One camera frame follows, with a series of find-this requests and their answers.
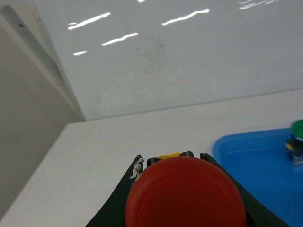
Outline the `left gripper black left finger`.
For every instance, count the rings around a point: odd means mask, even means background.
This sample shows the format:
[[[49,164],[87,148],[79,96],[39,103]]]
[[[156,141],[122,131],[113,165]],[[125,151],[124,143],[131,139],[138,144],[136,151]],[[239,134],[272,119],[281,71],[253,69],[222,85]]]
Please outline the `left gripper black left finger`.
[[[132,185],[143,172],[143,157],[137,155],[108,200],[87,224],[88,227],[124,227],[126,202]]]

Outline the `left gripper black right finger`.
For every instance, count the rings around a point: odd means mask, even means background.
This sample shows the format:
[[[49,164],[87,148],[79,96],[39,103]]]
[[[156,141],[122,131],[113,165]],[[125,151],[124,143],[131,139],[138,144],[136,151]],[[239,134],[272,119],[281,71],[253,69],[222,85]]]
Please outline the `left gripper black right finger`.
[[[237,180],[235,180],[211,155],[200,153],[199,158],[222,170],[238,189],[244,203],[248,227],[288,227],[282,219],[261,204]]]

